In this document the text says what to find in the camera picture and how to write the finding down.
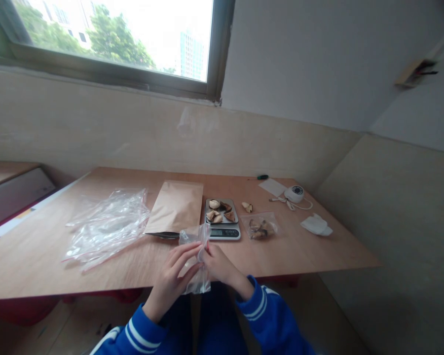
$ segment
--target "wooden table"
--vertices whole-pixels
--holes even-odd
[[[231,198],[239,215],[246,214],[242,202],[252,203],[254,212],[275,211],[283,229],[275,238],[250,240],[241,226],[240,241],[216,242],[244,274],[266,278],[380,266],[377,258],[308,193],[306,198],[314,203],[313,209],[292,212],[286,204],[269,202],[273,196],[258,187],[259,181],[246,177],[97,168],[0,238],[0,299],[153,286],[177,240],[144,236],[117,257],[82,275],[78,265],[61,262],[72,237],[65,224],[78,208],[81,195],[104,199],[116,188],[148,188],[147,205],[151,208],[166,179],[202,182],[204,200]],[[286,178],[276,180],[285,186],[296,183]],[[313,212],[334,230],[329,237],[315,236],[300,226]]]
[[[0,162],[0,184],[37,167],[38,163]]]

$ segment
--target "screwdriver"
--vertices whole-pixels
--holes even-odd
[[[266,179],[268,179],[268,177],[269,177],[268,175],[260,175],[257,178],[247,179],[247,180],[266,180]]]

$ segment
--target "clear plastic bag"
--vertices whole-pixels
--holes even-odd
[[[276,236],[280,227],[275,218],[275,212],[266,211],[240,216],[250,239],[265,239]]]
[[[192,265],[202,262],[201,253],[202,250],[207,249],[209,243],[209,237],[211,236],[211,225],[208,223],[201,224],[200,226],[195,226],[182,230],[179,233],[179,245],[189,244],[193,242],[202,242],[204,248],[198,253],[197,256],[192,257],[185,264],[181,271],[181,275],[184,275]],[[211,290],[211,280],[209,278],[209,272],[206,266],[202,266],[197,273],[194,275],[192,280],[186,287],[186,291],[183,294],[188,293],[205,293]]]
[[[86,272],[133,244],[143,236],[150,214],[146,199],[146,189],[118,189],[102,201],[84,196],[80,211],[66,224],[75,232],[63,261],[84,263]]]

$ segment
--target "window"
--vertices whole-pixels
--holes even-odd
[[[0,64],[218,101],[234,3],[0,0]]]
[[[56,18],[58,19],[58,22],[62,23],[62,24],[68,25],[69,24],[69,20],[68,20],[67,13],[63,9],[60,9],[59,7],[57,7],[56,5],[53,5],[53,8],[54,8],[54,13],[56,14]]]

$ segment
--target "brown paper bag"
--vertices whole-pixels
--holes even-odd
[[[145,228],[146,234],[177,238],[183,229],[199,225],[204,184],[166,180]]]

